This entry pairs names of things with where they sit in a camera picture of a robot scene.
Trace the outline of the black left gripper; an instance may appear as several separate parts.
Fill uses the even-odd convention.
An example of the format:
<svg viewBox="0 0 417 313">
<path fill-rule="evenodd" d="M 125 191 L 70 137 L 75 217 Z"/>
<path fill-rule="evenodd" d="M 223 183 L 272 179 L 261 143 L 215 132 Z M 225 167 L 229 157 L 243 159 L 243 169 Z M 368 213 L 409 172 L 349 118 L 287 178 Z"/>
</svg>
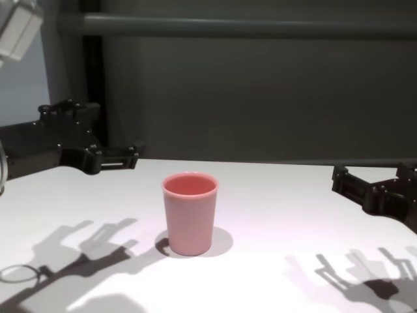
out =
<svg viewBox="0 0 417 313">
<path fill-rule="evenodd" d="M 36 121 L 1 127 L 8 180 L 60 166 L 89 175 L 105 170 L 134 170 L 145 148 L 143 140 L 124 147 L 101 146 L 90 126 L 82 124 L 98 120 L 98 103 L 68 99 L 41 105 L 38 111 L 43 120 L 74 121 Z"/>
</svg>

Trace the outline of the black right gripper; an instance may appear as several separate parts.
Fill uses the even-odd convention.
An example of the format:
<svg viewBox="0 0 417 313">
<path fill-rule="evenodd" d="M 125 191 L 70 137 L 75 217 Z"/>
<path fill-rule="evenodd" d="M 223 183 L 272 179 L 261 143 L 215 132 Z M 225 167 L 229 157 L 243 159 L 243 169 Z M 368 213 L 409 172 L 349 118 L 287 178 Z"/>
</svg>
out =
<svg viewBox="0 0 417 313">
<path fill-rule="evenodd" d="M 397 179 L 369 183 L 334 166 L 332 191 L 366 209 L 372 216 L 390 218 L 416 234 L 416 165 L 399 163 Z"/>
</svg>

